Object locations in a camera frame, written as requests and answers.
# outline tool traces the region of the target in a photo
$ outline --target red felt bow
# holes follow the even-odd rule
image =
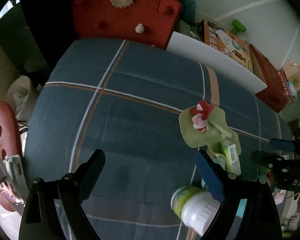
[[[198,103],[202,110],[197,110],[197,106],[191,108],[190,112],[191,114],[202,114],[202,120],[207,120],[208,119],[208,115],[211,113],[211,111],[214,108],[214,105],[208,105],[206,100],[202,100]]]

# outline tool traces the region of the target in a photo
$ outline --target white pom-pom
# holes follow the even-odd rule
[[[145,28],[143,27],[143,25],[140,23],[138,24],[138,26],[136,27],[136,33],[143,33],[145,31]]]

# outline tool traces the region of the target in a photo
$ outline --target white foam board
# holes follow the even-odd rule
[[[181,33],[173,32],[167,51],[192,59],[223,74],[252,94],[256,94],[267,87],[261,79],[232,58]]]

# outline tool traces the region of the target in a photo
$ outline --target red felt bag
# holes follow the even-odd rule
[[[116,8],[110,0],[72,0],[74,28],[79,38],[131,40],[165,49],[178,20],[179,0],[133,0]],[[137,33],[138,24],[144,26]]]

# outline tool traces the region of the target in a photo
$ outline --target cardboard box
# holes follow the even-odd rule
[[[285,89],[278,71],[269,60],[255,47],[250,45],[253,73],[267,84],[267,88],[258,92],[256,96],[271,109],[279,113],[287,104]]]
[[[282,66],[284,74],[288,81],[292,82],[296,91],[300,90],[300,66],[294,61],[290,60]]]
[[[252,72],[249,45],[245,41],[213,22],[205,20],[198,25],[198,33],[205,44],[229,56]]]

